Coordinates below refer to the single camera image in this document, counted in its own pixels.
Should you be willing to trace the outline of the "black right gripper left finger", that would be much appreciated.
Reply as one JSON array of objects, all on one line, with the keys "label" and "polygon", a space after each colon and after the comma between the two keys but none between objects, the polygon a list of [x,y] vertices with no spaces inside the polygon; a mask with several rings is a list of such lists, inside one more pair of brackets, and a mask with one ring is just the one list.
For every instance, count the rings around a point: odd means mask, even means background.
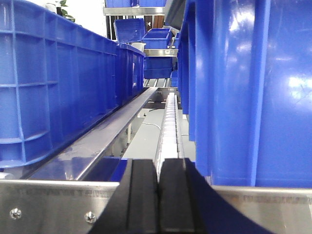
[{"label": "black right gripper left finger", "polygon": [[158,183],[150,159],[130,159],[90,234],[157,234]]}]

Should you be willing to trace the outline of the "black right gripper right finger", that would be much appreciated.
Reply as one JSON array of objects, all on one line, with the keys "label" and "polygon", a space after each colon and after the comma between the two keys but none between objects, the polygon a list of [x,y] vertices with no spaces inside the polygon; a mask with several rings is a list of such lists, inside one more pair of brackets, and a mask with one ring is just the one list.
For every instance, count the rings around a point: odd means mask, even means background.
[{"label": "black right gripper right finger", "polygon": [[159,181],[162,234],[268,234],[220,196],[188,158],[168,158]]}]

